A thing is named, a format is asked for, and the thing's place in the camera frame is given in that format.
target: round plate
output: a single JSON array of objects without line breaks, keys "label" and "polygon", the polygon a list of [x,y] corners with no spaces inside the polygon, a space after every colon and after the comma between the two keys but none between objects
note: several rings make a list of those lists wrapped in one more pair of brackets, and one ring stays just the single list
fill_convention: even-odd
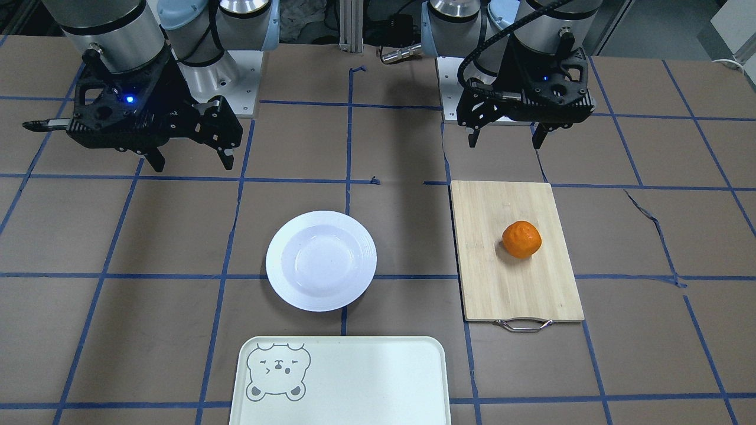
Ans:
[{"label": "round plate", "polygon": [[310,312],[328,312],[351,303],[370,285],[376,246],[365,227],[350,216],[307,212],[273,236],[265,268],[284,301]]}]

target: white plate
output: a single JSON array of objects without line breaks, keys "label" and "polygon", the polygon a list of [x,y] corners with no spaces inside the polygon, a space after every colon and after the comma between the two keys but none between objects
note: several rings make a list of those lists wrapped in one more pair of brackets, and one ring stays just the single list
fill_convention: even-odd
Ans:
[{"label": "white plate", "polygon": [[254,337],[239,351],[230,425],[449,425],[431,337]]},{"label": "white plate", "polygon": [[365,227],[350,216],[307,212],[273,236],[265,268],[284,301],[310,312],[328,312],[351,303],[370,285],[376,246]]}]

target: cutting board handle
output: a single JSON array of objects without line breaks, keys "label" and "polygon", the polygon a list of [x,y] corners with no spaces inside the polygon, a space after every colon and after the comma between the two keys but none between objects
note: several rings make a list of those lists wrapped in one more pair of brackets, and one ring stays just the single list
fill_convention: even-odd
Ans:
[{"label": "cutting board handle", "polygon": [[[510,324],[511,321],[522,321],[522,320],[529,320],[534,321],[538,323],[539,325],[537,327],[514,327]],[[514,318],[510,320],[497,320],[495,321],[496,324],[503,327],[504,329],[508,330],[509,332],[538,332],[541,329],[544,329],[545,327],[549,326],[550,324],[554,323],[553,320],[540,320],[540,319],[533,319],[533,318]]]}]

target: orange fruit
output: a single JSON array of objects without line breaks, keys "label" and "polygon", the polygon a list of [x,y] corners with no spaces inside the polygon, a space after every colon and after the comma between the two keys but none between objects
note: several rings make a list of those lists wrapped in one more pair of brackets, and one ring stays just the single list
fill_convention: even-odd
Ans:
[{"label": "orange fruit", "polygon": [[504,231],[501,242],[513,257],[525,259],[541,247],[541,234],[531,223],[520,220],[512,223]]}]

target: bear drawing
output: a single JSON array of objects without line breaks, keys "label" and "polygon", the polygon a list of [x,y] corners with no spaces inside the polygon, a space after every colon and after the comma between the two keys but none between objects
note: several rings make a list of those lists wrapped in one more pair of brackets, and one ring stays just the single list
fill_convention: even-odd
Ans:
[{"label": "bear drawing", "polygon": [[249,378],[246,397],[258,402],[265,394],[286,394],[292,402],[305,396],[305,373],[310,367],[310,353],[302,344],[292,348],[289,344],[257,347],[246,358]]}]

